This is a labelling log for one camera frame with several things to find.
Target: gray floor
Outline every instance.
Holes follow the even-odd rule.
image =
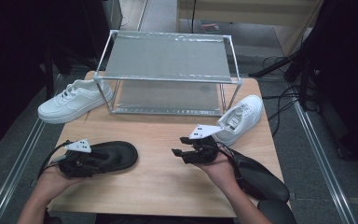
[[[139,20],[142,18],[145,1],[125,0],[121,2],[123,14],[126,17],[123,20],[125,26],[122,29],[141,28],[142,31],[150,32],[175,31],[176,1],[148,1],[142,26],[139,25]],[[195,24],[195,32],[203,33],[200,25],[197,22]],[[240,73],[244,77],[246,74],[259,71],[274,63],[274,57],[282,57],[276,36],[269,26],[224,22],[217,22],[217,25],[221,29],[221,34],[233,35]],[[188,33],[188,31],[187,21],[181,21],[181,32]],[[56,89],[58,91],[75,79],[83,78],[88,72],[88,68],[83,65],[74,63],[74,66],[75,69],[71,76],[57,75]],[[282,78],[282,71],[279,70],[274,71],[273,75],[259,78],[258,82],[264,97],[280,95],[289,86]],[[17,187],[13,192],[7,192],[9,200],[7,204],[1,205],[4,209],[0,214],[0,223],[15,222],[22,205],[33,188],[32,185],[42,160],[54,148],[61,133],[63,125],[43,124],[38,120],[36,109],[44,102],[44,99],[45,90],[42,90],[0,142],[0,188],[4,186],[7,176],[21,152],[30,151],[29,160],[20,174],[20,180],[18,183],[13,183]],[[283,99],[282,104],[291,101],[292,99],[289,98]],[[277,111],[276,99],[264,100],[264,105],[268,116]],[[358,222],[358,161],[342,160],[337,155],[337,147],[322,117],[316,112],[308,112],[308,115]],[[34,127],[40,128],[40,136],[27,139]],[[273,131],[275,127],[276,119],[273,119],[270,122],[270,128]],[[281,113],[280,128],[274,136],[283,178],[291,193],[290,204],[296,220],[298,223],[345,223],[337,211],[335,201],[304,130],[298,112],[292,106]],[[64,223],[93,223],[95,219],[94,214],[60,212],[52,213],[52,215],[61,217]]]

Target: shoe display stand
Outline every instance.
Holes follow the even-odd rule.
[[[110,31],[93,79],[99,87],[102,79],[116,81],[113,99],[104,99],[112,114],[218,117],[231,108],[242,84],[230,35],[117,30]],[[225,85],[236,85],[227,98]]]

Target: sneaker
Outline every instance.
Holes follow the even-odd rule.
[[[213,138],[226,146],[233,144],[243,133],[251,130],[260,120],[263,101],[256,95],[243,98],[231,107],[217,121],[223,131],[215,133]]]
[[[101,89],[106,100],[111,100],[113,93],[104,80],[101,81]],[[103,97],[94,80],[76,80],[66,90],[39,106],[37,112],[44,122],[58,124],[77,119],[103,104]]]

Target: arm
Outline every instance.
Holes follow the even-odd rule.
[[[43,223],[46,208],[51,200],[84,179],[67,178],[57,166],[49,167],[38,179],[34,191],[21,210],[17,223]]]
[[[227,157],[219,152],[210,164],[195,164],[227,197],[240,223],[270,223],[238,186]]]

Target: wooden table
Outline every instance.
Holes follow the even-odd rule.
[[[233,91],[235,85],[226,85]],[[260,96],[256,80],[245,78],[235,104],[247,95]],[[50,210],[164,215],[235,217],[223,193],[199,168],[184,164],[172,148],[192,150],[179,138],[189,136],[197,124],[215,125],[218,118],[199,116],[109,114],[100,106],[65,124],[58,144],[87,138],[91,145],[127,141],[138,150],[138,161],[128,170],[95,175],[72,186],[48,206]],[[282,179],[266,112],[257,125],[231,146],[264,164]],[[53,156],[64,153],[60,149]]]

